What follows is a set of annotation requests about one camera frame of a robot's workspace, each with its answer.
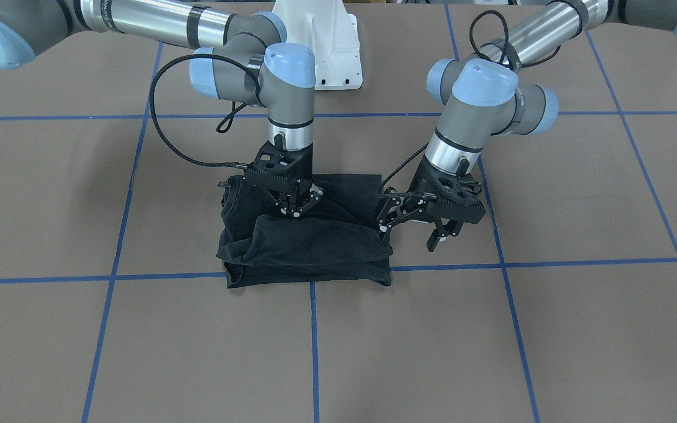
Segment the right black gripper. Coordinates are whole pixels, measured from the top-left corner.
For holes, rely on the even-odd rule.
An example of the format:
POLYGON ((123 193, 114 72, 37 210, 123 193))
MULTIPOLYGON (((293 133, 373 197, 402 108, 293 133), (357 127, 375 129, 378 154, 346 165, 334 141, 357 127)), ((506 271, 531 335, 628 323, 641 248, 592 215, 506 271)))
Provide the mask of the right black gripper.
POLYGON ((287 217, 300 217, 323 198, 323 189, 313 182, 312 146, 288 152, 265 142, 244 170, 244 178, 263 188, 270 203, 287 217))

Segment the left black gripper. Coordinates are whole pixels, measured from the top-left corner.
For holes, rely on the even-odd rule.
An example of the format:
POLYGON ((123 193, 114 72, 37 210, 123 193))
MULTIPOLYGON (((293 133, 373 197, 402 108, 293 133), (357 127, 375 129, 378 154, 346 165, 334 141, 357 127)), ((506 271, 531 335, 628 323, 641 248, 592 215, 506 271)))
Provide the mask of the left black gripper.
POLYGON ((479 199, 482 184, 470 174, 456 176, 435 168, 429 160, 417 166, 408 192, 384 191, 378 195, 376 222, 381 244, 390 244, 393 228, 410 220, 435 228, 427 240, 427 251, 449 237, 458 236, 464 223, 478 224, 486 214, 479 199))

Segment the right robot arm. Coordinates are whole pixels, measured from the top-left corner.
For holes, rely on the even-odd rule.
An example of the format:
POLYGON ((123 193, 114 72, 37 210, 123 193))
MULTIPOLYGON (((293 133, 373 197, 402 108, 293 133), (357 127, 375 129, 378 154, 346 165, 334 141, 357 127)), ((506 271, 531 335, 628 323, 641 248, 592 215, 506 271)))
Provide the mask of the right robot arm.
POLYGON ((315 58, 287 42, 272 12, 229 14, 178 1, 0 1, 0 69, 16 69, 78 32, 113 32, 188 48, 156 72, 149 93, 159 127, 155 90, 172 66, 188 62, 190 82, 205 96, 266 108, 269 138, 252 163, 235 163, 281 213, 299 217, 319 203, 313 180, 315 58))

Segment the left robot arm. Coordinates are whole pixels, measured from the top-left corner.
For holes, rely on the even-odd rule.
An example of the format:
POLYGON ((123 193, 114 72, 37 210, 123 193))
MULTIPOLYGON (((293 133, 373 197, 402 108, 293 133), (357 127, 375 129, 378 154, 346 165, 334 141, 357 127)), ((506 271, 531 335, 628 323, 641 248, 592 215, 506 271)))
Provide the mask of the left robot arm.
POLYGON ((459 235, 465 224, 485 215, 482 184, 472 177, 493 136, 529 136, 551 128, 556 94, 538 84, 521 84, 518 72, 551 59, 561 45, 605 22, 677 33, 677 1, 549 1, 542 10, 473 52, 442 59, 430 69, 425 87, 444 105, 430 141, 417 152, 421 163, 405 192, 383 186, 378 204, 380 242, 393 228, 416 220, 433 224, 427 249, 459 235))

